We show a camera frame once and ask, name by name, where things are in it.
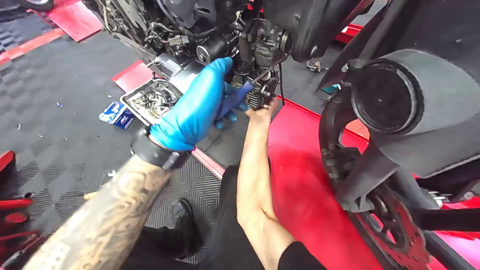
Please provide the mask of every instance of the bare arm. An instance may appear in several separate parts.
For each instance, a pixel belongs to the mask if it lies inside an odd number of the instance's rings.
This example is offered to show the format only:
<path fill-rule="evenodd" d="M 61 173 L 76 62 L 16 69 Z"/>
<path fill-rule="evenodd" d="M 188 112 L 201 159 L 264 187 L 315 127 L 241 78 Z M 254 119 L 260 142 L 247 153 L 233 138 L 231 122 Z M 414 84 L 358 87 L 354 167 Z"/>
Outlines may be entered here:
<path fill-rule="evenodd" d="M 249 110 L 250 117 L 237 183 L 237 219 L 267 270 L 276 270 L 285 249 L 295 238 L 278 223 L 273 211 L 268 171 L 268 128 L 278 106 Z"/>
<path fill-rule="evenodd" d="M 170 176 L 171 172 L 133 156 L 40 247 L 24 269 L 118 269 Z"/>

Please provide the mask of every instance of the black shoe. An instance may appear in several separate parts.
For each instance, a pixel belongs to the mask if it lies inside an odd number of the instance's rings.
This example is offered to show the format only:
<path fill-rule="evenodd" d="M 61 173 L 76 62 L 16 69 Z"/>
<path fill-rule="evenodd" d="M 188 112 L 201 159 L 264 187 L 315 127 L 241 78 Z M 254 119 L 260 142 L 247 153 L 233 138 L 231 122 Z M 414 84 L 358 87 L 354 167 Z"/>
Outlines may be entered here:
<path fill-rule="evenodd" d="M 175 224 L 175 230 L 178 230 L 185 241 L 185 251 L 178 259 L 195 255 L 202 247 L 202 237 L 195 224 L 192 205 L 187 199 L 179 198 L 173 202 L 172 221 Z"/>

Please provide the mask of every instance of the black sleeve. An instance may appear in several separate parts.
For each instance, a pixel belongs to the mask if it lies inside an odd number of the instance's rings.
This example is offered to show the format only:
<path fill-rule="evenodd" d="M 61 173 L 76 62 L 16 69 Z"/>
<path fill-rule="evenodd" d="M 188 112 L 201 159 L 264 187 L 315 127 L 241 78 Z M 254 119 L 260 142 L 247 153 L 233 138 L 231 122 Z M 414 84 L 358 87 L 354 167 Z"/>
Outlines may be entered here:
<path fill-rule="evenodd" d="M 308 252 L 307 248 L 301 242 L 291 243 L 280 257 L 278 270 L 310 270 L 326 268 L 317 259 Z"/>

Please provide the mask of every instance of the black pant leg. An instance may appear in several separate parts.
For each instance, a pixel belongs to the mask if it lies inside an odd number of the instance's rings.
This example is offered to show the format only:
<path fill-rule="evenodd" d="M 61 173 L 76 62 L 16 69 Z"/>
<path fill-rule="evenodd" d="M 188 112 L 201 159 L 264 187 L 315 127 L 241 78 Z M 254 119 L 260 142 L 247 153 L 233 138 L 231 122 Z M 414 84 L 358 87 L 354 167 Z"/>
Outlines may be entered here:
<path fill-rule="evenodd" d="M 238 171 L 238 166 L 229 166 L 223 174 L 217 221 L 207 256 L 200 263 L 200 269 L 264 269 L 237 221 Z"/>
<path fill-rule="evenodd" d="M 123 270 L 196 270 L 197 265 L 177 261 L 184 252 L 185 241 L 175 229 L 144 227 L 132 252 L 123 263 Z"/>

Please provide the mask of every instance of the blue nitrile glove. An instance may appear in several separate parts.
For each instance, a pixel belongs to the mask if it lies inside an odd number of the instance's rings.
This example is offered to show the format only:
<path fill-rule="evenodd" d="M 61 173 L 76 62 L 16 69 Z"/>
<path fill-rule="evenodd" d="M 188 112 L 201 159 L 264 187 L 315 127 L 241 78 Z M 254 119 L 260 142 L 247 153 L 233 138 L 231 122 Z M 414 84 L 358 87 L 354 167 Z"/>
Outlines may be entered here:
<path fill-rule="evenodd" d="M 173 109 L 152 126 L 150 135 L 168 149 L 193 150 L 213 124 L 232 62 L 230 57 L 220 58 L 204 67 Z"/>
<path fill-rule="evenodd" d="M 225 83 L 225 95 L 224 95 L 224 99 L 230 95 L 231 93 L 233 93 L 234 91 L 237 91 L 237 89 L 227 83 Z M 235 107 L 235 109 L 237 110 L 242 110 L 242 111 L 247 111 L 249 109 L 248 105 L 245 103 L 245 102 L 242 102 L 240 103 L 237 107 Z M 235 112 L 233 111 L 229 111 L 225 117 L 227 120 L 231 121 L 231 122 L 236 122 L 237 121 L 237 115 L 235 114 Z M 223 128 L 223 120 L 218 120 L 216 121 L 215 123 L 215 127 L 217 129 L 222 129 Z"/>

